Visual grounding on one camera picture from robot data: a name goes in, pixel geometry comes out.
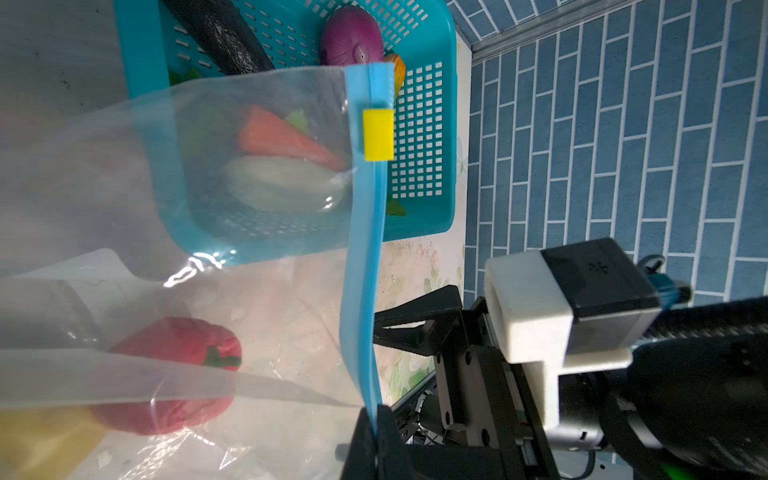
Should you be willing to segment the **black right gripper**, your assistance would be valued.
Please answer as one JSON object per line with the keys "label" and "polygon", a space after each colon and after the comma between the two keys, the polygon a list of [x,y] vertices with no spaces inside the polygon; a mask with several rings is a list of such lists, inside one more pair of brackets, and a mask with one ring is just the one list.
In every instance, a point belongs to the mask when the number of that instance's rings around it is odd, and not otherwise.
{"label": "black right gripper", "polygon": [[373,342],[435,364],[395,404],[414,479],[560,479],[556,450],[581,453],[573,479],[601,469],[606,441],[593,381],[559,381],[565,423],[547,432],[524,370],[492,343],[484,300],[464,308],[458,287],[444,286],[377,312]]}

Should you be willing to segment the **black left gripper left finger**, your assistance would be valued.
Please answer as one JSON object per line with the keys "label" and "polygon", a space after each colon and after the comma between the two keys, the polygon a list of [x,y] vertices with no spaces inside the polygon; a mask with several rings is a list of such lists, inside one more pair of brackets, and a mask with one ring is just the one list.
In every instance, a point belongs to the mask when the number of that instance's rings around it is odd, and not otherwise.
{"label": "black left gripper left finger", "polygon": [[368,412],[360,410],[340,475],[341,480],[374,480],[377,470],[378,442]]}

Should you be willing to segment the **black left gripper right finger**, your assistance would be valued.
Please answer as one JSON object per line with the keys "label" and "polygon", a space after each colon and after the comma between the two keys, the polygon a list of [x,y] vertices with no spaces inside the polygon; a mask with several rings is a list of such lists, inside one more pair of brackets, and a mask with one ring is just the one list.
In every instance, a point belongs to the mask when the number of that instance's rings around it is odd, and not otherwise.
{"label": "black left gripper right finger", "polygon": [[377,407],[376,478],[378,480],[413,480],[410,457],[397,428],[393,411]]}

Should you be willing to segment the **red toy pepper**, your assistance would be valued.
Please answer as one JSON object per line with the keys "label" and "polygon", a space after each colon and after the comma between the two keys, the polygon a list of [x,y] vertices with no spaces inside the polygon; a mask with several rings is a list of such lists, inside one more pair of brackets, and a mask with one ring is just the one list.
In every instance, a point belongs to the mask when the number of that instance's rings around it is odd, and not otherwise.
{"label": "red toy pepper", "polygon": [[123,338],[109,352],[138,357],[130,365],[110,365],[136,393],[90,407],[106,427],[142,436],[165,435],[205,424],[224,413],[233,399],[229,382],[205,388],[214,372],[236,372],[243,348],[228,328],[205,320],[165,317]]}

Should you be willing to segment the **clear zip top bag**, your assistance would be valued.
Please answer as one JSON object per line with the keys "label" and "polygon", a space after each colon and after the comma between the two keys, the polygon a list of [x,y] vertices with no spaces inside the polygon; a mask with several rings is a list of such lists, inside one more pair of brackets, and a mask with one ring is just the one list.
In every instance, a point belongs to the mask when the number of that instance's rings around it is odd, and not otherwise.
{"label": "clear zip top bag", "polygon": [[171,238],[135,125],[142,97],[1,135],[1,412],[136,393],[109,349],[165,317],[231,330],[230,407],[165,435],[113,430],[65,479],[336,479],[381,397],[372,329],[381,253],[346,248],[217,267]]}

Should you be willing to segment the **toy corn cob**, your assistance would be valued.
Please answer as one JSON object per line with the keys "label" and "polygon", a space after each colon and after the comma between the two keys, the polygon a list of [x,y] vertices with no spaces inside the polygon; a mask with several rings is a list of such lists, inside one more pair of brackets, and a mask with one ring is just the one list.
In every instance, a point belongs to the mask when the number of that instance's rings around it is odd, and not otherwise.
{"label": "toy corn cob", "polygon": [[384,57],[384,61],[391,63],[394,67],[394,93],[395,98],[399,97],[403,84],[405,82],[407,68],[402,57],[396,53],[390,53]]}

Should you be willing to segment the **purple toy onion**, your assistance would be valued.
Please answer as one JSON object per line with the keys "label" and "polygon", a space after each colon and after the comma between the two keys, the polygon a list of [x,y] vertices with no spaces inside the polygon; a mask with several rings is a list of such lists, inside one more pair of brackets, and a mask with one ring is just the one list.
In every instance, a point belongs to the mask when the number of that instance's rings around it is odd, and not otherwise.
{"label": "purple toy onion", "polygon": [[321,35],[320,60],[324,65],[380,63],[383,58],[381,31],[366,10],[349,5],[331,15]]}

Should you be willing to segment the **yellow toy potato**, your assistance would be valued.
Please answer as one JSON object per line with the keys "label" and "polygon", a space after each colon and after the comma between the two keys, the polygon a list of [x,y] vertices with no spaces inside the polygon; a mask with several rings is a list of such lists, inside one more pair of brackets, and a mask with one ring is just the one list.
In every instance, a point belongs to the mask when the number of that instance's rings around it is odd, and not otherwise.
{"label": "yellow toy potato", "polygon": [[106,433],[86,407],[3,410],[1,477],[65,479]]}

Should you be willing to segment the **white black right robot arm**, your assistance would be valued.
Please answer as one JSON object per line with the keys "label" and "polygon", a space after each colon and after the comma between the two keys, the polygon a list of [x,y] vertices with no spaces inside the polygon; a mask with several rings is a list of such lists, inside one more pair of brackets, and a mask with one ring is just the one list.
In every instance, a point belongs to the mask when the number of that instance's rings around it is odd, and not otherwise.
{"label": "white black right robot arm", "polygon": [[637,479],[767,475],[767,301],[665,312],[625,369],[566,375],[553,430],[533,377],[492,345],[484,300],[447,286],[376,314],[374,341],[434,360],[392,409],[419,479],[555,479],[557,449],[618,454]]}

